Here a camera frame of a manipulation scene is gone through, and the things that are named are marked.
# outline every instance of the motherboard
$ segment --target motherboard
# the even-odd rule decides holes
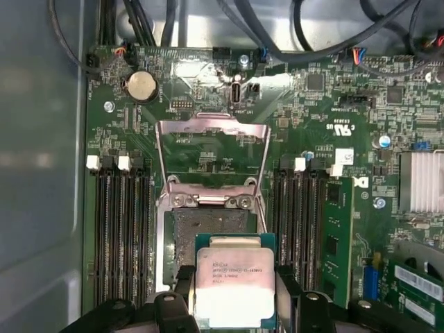
[[[366,64],[414,66],[410,56]],[[339,55],[289,65],[263,50],[122,53],[88,85],[83,312],[108,298],[140,306],[172,286],[194,264],[198,233],[274,233],[277,264],[342,307],[368,297],[366,269],[397,241],[444,249],[441,187],[432,189],[444,148],[441,79],[440,62],[385,78]],[[194,121],[207,125],[191,131]],[[164,209],[170,181],[194,192]],[[205,194],[248,186],[259,210],[249,197],[221,209]]]

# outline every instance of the chip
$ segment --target chip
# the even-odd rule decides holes
[[[339,191],[341,186],[338,184],[329,184],[328,185],[328,201],[332,201],[333,203],[339,203]]]
[[[404,88],[398,86],[387,87],[387,104],[402,104]]]
[[[336,255],[338,253],[338,240],[332,236],[328,236],[325,249],[329,254]]]
[[[322,74],[310,74],[307,79],[308,90],[324,90],[324,76]]]

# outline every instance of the black cable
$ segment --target black cable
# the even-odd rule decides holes
[[[99,1],[99,45],[106,45],[107,41],[107,24],[106,13],[108,11],[108,0]]]
[[[421,8],[421,5],[424,4],[423,0],[419,0],[416,4],[415,8],[413,9],[413,12],[411,14],[410,24],[409,24],[409,45],[411,50],[413,51],[413,54],[417,56],[420,59],[423,60],[430,60],[430,61],[436,61],[440,60],[441,54],[442,54],[442,48],[439,47],[438,51],[435,52],[423,52],[415,45],[414,35],[415,35],[415,29],[416,29],[416,22],[418,21],[418,14]]]
[[[116,0],[107,0],[106,39],[108,45],[116,44]]]
[[[126,12],[128,13],[128,18],[130,19],[130,24],[133,26],[134,34],[136,35],[136,40],[141,46],[148,46],[148,42],[144,38],[144,33],[142,31],[142,27],[140,26],[140,22],[137,18],[137,15],[134,11],[133,5],[130,0],[123,0],[125,4]]]
[[[171,46],[173,39],[174,22],[176,21],[176,0],[166,0],[165,25],[160,38],[160,46]]]
[[[415,73],[417,73],[419,71],[422,71],[428,65],[430,65],[430,63],[432,61],[435,61],[435,60],[439,59],[440,54],[442,54],[442,52],[443,52],[444,44],[439,46],[438,49],[434,49],[434,51],[431,52],[431,53],[423,53],[420,50],[417,50],[416,45],[415,45],[414,40],[413,40],[413,36],[414,36],[414,33],[415,33],[416,22],[418,20],[418,13],[419,13],[421,4],[423,2],[424,2],[423,0],[419,0],[417,2],[417,4],[415,5],[415,8],[413,9],[413,12],[411,14],[410,25],[409,25],[409,44],[410,44],[410,47],[411,47],[412,51],[416,55],[419,54],[418,57],[422,58],[422,59],[425,59],[426,61],[422,62],[421,65],[417,65],[416,67],[414,67],[412,69],[408,69],[406,71],[401,71],[399,73],[385,73],[385,72],[379,71],[377,69],[373,69],[372,67],[369,67],[369,66],[367,66],[365,64],[362,64],[362,63],[358,65],[360,68],[362,68],[363,70],[367,71],[368,73],[375,74],[375,75],[378,75],[378,76],[382,76],[382,77],[385,77],[385,78],[397,78],[397,77],[400,77],[400,76],[412,75],[412,74],[415,74]]]
[[[146,18],[144,8],[142,7],[139,0],[132,0],[134,12],[139,19],[140,25],[142,26],[142,32],[144,38],[149,46],[156,46],[153,31],[151,30],[150,24]]]
[[[302,8],[302,2],[304,0],[294,0],[293,4],[293,25],[294,25],[294,32],[296,33],[296,37],[298,38],[298,41],[300,45],[302,46],[302,49],[304,51],[313,51],[312,47],[307,41],[307,38],[305,38],[304,31],[302,29],[302,22],[300,18],[300,10]]]
[[[256,34],[256,36],[264,43],[264,46],[273,54],[277,59],[288,63],[301,63],[312,62],[322,59],[331,54],[338,53],[344,49],[352,47],[360,42],[366,40],[370,36],[374,35],[379,29],[385,26],[388,22],[391,22],[401,12],[404,12],[409,6],[411,6],[417,0],[404,0],[391,12],[380,19],[378,22],[367,28],[366,30],[358,33],[357,35],[345,40],[342,43],[328,47],[326,49],[314,52],[306,52],[301,54],[288,54],[283,53],[278,49],[274,41],[270,38],[264,27],[258,20],[254,10],[251,8],[250,2],[247,0],[234,0],[234,3],[241,13],[241,16],[250,27],[250,29]]]
[[[371,21],[377,22],[384,17],[376,11],[376,9],[370,3],[370,0],[359,0],[359,3],[361,4],[362,11]],[[389,22],[384,28],[395,33],[402,40],[406,52],[411,53],[411,48],[409,46],[409,32],[406,29],[396,22]]]
[[[58,21],[57,12],[56,12],[56,0],[48,0],[48,14],[49,19],[51,20],[51,25],[53,27],[55,36],[57,37],[57,41],[59,42],[60,46],[63,48],[63,51],[67,54],[68,58],[78,67],[80,67],[83,71],[86,71],[88,73],[100,73],[104,69],[108,68],[114,60],[117,59],[117,56],[109,59],[104,65],[101,67],[90,67],[82,63],[74,54],[74,52],[69,47],[62,29],[60,27],[60,22]]]
[[[225,2],[225,0],[216,0],[217,4],[221,8],[221,10],[227,15],[232,23],[235,24],[239,29],[241,29],[258,47],[264,47],[262,42],[256,35],[247,27],[240,18],[236,15],[236,13],[229,7],[229,5]]]

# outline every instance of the heatsink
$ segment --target heatsink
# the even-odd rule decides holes
[[[400,210],[444,212],[444,154],[401,154]]]

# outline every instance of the blue slot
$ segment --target blue slot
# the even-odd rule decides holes
[[[377,281],[379,272],[372,266],[364,268],[364,298],[369,300],[377,299]]]

